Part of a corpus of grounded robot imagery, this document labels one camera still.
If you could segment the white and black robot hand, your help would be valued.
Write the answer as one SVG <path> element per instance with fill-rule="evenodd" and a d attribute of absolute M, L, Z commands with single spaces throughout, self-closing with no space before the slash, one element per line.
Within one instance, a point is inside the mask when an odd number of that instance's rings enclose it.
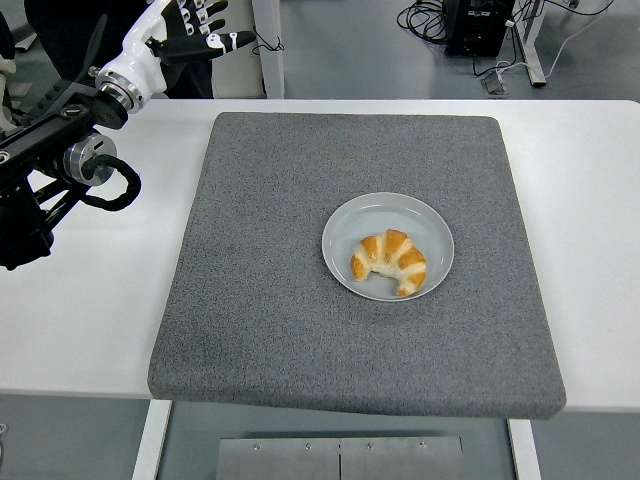
<path fill-rule="evenodd" d="M 96 87 L 125 92 L 134 102 L 169 88 L 169 67 L 211 61 L 250 45 L 253 31 L 223 33 L 216 15 L 226 1 L 153 1 L 122 41 L 121 53 L 105 64 Z"/>

